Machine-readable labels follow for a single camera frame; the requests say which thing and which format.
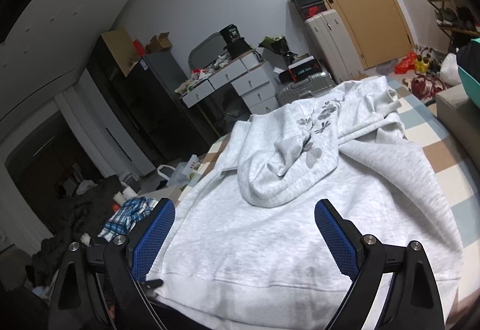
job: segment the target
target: bed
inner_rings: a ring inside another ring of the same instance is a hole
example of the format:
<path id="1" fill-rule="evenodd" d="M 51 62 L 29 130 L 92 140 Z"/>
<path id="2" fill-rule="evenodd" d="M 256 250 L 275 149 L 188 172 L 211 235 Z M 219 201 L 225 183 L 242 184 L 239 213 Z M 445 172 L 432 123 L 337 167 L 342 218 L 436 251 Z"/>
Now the bed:
<path id="1" fill-rule="evenodd" d="M 390 87 L 397 91 L 402 104 L 398 111 L 406 128 L 405 137 L 423 148 L 448 199 L 463 241 L 464 265 L 457 297 L 447 322 L 451 325 L 480 296 L 480 174 L 434 113 L 398 81 L 389 77 L 387 80 Z M 210 148 L 178 202 L 212 171 L 228 142 L 227 135 Z"/>

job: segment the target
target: silver bolt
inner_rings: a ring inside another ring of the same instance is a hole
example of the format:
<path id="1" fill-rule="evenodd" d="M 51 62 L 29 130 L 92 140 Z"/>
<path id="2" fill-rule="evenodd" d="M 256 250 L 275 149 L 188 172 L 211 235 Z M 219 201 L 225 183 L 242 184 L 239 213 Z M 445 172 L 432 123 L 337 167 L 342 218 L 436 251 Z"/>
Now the silver bolt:
<path id="1" fill-rule="evenodd" d="M 80 244 L 79 244 L 78 242 L 72 242 L 71 244 L 69 244 L 68 250 L 69 250 L 69 251 L 75 251 L 75 250 L 77 250 L 79 247 L 80 247 Z"/>
<path id="2" fill-rule="evenodd" d="M 412 246 L 412 249 L 413 250 L 416 250 L 416 251 L 419 251 L 422 249 L 422 244 L 417 242 L 417 241 L 413 241 L 410 246 Z"/>
<path id="3" fill-rule="evenodd" d="M 121 245 L 125 243 L 126 240 L 127 238 L 125 236 L 116 236 L 115 238 L 113 238 L 113 243 L 116 245 Z"/>
<path id="4" fill-rule="evenodd" d="M 375 245 L 377 243 L 377 238 L 371 235 L 364 236 L 363 240 L 367 245 Z"/>

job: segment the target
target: blue gripper pad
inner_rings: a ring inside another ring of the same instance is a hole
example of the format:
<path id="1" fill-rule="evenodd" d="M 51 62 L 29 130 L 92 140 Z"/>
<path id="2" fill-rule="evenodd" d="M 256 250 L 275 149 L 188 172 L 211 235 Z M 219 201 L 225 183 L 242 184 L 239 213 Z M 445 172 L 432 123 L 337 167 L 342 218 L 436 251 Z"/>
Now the blue gripper pad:
<path id="1" fill-rule="evenodd" d="M 150 272 L 174 221 L 175 205 L 168 200 L 133 250 L 133 264 L 130 273 L 135 281 L 141 281 Z"/>
<path id="2" fill-rule="evenodd" d="M 354 281 L 359 273 L 356 251 L 333 215 L 321 201 L 315 206 L 315 223 L 340 272 Z"/>

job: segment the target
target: black blanket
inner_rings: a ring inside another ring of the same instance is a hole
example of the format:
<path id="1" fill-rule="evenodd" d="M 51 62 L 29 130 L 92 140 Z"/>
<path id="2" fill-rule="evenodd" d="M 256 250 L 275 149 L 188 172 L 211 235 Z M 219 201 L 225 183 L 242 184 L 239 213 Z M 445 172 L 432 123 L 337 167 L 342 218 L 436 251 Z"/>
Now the black blanket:
<path id="1" fill-rule="evenodd" d="M 41 250 L 32 257 L 34 280 L 30 281 L 34 285 L 50 285 L 70 243 L 80 242 L 84 233 L 95 237 L 102 231 L 105 222 L 114 214 L 111 209 L 113 197 L 121 190 L 119 178 L 112 176 L 83 195 L 60 201 L 57 233 L 44 239 Z"/>

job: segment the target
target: plaid shirt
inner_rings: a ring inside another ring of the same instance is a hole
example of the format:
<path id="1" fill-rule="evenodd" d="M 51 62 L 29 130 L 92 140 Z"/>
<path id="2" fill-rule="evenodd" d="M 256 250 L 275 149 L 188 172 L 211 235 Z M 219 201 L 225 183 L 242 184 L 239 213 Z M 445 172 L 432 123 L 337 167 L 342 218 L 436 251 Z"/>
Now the plaid shirt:
<path id="1" fill-rule="evenodd" d="M 152 212 L 157 203 L 158 200 L 154 198 L 131 198 L 105 223 L 98 236 L 110 242 L 119 234 L 127 235 L 136 222 L 145 219 Z"/>

